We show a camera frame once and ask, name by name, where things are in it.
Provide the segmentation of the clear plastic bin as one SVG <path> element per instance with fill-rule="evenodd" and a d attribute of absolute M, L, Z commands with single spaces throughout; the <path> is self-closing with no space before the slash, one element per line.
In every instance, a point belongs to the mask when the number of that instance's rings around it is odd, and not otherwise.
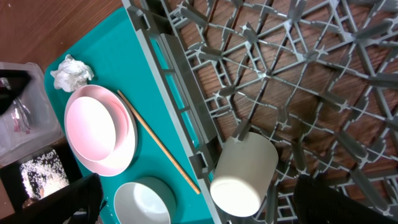
<path fill-rule="evenodd" d="M 1 62 L 1 70 L 27 72 L 31 79 L 22 95 L 1 115 L 1 165 L 6 166 L 64 137 L 36 63 Z"/>

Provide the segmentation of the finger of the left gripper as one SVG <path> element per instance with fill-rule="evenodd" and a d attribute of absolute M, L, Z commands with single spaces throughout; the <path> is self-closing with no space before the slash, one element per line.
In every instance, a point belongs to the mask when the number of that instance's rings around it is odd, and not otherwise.
<path fill-rule="evenodd" d="M 25 70 L 1 69 L 1 115 L 24 92 L 30 81 L 31 76 Z"/>

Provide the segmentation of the black tray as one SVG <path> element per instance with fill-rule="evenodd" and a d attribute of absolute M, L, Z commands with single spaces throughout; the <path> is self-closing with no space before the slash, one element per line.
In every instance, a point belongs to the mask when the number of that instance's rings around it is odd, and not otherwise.
<path fill-rule="evenodd" d="M 59 157 L 60 163 L 69 182 L 75 182 L 82 178 L 78 163 L 76 162 L 75 156 L 68 144 L 45 146 L 28 154 L 22 159 L 6 165 L 1 168 L 1 180 L 15 212 L 20 212 L 22 210 L 22 204 L 28 199 L 28 193 L 22 183 L 22 174 L 20 172 L 21 164 L 32 159 L 36 159 L 37 157 L 41 157 L 43 154 L 48 154 L 53 150 Z"/>

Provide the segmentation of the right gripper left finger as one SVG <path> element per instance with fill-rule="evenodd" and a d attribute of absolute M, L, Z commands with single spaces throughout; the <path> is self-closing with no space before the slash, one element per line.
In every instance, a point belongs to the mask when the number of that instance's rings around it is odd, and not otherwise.
<path fill-rule="evenodd" d="M 1 223 L 96 223 L 104 207 L 98 174 L 90 174 L 1 219 Z"/>

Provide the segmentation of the crumpled white napkin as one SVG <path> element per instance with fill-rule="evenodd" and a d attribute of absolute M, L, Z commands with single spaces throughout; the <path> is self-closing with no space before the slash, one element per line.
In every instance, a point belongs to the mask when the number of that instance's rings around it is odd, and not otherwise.
<path fill-rule="evenodd" d="M 80 60 L 75 60 L 70 54 L 59 64 L 50 75 L 54 78 L 54 88 L 65 92 L 73 92 L 91 81 L 95 74 L 90 66 Z"/>

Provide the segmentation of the left wooden chopstick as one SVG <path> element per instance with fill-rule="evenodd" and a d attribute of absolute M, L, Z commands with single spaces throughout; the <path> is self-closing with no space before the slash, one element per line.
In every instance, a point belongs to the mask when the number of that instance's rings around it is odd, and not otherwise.
<path fill-rule="evenodd" d="M 185 172 L 184 168 L 178 163 L 178 161 L 174 158 L 174 156 L 170 153 L 170 151 L 164 146 L 162 141 L 157 137 L 155 132 L 150 128 L 150 126 L 146 123 L 146 121 L 142 118 L 142 116 L 136 111 L 133 105 L 128 101 L 128 99 L 124 96 L 121 90 L 117 91 L 118 95 L 122 98 L 122 100 L 127 104 L 133 115 L 137 118 L 137 120 L 141 123 L 144 129 L 148 132 L 151 138 L 156 142 L 156 144 L 160 147 L 165 156 L 169 159 L 169 161 L 174 165 L 174 167 L 178 170 L 180 175 L 185 179 L 185 181 L 189 184 L 189 186 L 194 190 L 194 192 L 199 195 L 201 194 L 201 190 L 194 183 L 194 181 L 190 178 L 190 176 Z"/>

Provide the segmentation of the rice and food scraps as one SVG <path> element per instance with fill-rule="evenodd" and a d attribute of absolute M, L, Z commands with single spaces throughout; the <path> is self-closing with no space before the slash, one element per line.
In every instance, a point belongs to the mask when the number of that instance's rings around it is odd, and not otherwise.
<path fill-rule="evenodd" d="M 19 170 L 25 191 L 32 199 L 41 200 L 70 183 L 54 149 L 22 163 Z"/>

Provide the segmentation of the pink plate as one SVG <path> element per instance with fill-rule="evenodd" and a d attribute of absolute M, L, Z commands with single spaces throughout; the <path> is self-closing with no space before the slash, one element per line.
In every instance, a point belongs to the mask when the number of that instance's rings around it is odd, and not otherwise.
<path fill-rule="evenodd" d="M 85 85 L 77 89 L 69 97 L 64 116 L 64 124 L 66 125 L 67 111 L 70 105 L 81 96 L 90 96 L 96 99 L 100 98 L 114 98 L 117 103 L 121 105 L 121 108 L 127 115 L 127 122 L 129 126 L 129 131 L 127 133 L 124 142 L 121 144 L 116 151 L 114 151 L 108 158 L 102 161 L 89 161 L 78 154 L 77 150 L 72 146 L 70 140 L 67 136 L 67 131 L 65 127 L 65 135 L 67 141 L 77 159 L 91 172 L 97 173 L 101 176 L 112 177 L 122 173 L 131 163 L 134 156 L 134 152 L 137 147 L 137 128 L 134 120 L 134 116 L 125 102 L 112 91 L 99 86 L 99 85 Z"/>

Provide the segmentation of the red snack wrapper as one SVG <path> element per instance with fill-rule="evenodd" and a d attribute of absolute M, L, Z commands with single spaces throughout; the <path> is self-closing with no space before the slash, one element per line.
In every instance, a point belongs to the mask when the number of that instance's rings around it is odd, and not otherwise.
<path fill-rule="evenodd" d="M 21 100 L 21 95 L 17 97 L 13 102 L 7 112 L 11 113 L 12 120 L 14 122 L 14 131 L 15 132 L 25 132 L 27 134 L 30 133 L 30 122 L 31 122 L 31 113 L 29 109 L 23 104 Z"/>

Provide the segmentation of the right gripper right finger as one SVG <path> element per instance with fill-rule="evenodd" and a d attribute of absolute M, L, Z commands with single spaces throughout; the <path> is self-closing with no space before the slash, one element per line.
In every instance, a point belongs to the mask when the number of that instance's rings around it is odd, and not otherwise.
<path fill-rule="evenodd" d="M 295 185 L 294 206 L 304 224 L 397 223 L 307 175 L 300 175 Z"/>

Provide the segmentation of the grey bowl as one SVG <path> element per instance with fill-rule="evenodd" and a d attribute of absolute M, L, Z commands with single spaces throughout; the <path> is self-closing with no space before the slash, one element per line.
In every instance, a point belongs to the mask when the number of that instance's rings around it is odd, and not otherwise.
<path fill-rule="evenodd" d="M 177 209 L 169 186 L 155 177 L 122 184 L 113 205 L 120 224 L 171 224 Z"/>

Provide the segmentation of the grey dishwasher rack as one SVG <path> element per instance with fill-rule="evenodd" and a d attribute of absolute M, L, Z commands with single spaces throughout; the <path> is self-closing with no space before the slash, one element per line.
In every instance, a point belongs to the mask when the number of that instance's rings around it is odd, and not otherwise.
<path fill-rule="evenodd" d="M 216 223 L 297 219 L 301 175 L 397 219 L 396 1 L 124 1 Z M 227 140 L 279 155 L 247 218 L 210 183 Z"/>

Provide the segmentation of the pink bowl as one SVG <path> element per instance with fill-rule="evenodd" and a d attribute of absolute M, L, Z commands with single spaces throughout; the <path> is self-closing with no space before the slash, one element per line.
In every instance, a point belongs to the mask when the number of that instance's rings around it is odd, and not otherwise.
<path fill-rule="evenodd" d="M 127 115 L 114 98 L 77 98 L 66 117 L 68 139 L 78 154 L 102 161 L 116 151 L 129 131 Z"/>

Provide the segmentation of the white cup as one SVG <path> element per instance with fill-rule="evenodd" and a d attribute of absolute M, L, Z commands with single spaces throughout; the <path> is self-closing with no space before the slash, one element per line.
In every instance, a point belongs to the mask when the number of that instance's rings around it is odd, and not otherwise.
<path fill-rule="evenodd" d="M 216 165 L 210 194 L 224 212 L 249 217 L 261 207 L 277 167 L 275 146 L 249 132 L 243 141 L 228 138 Z"/>

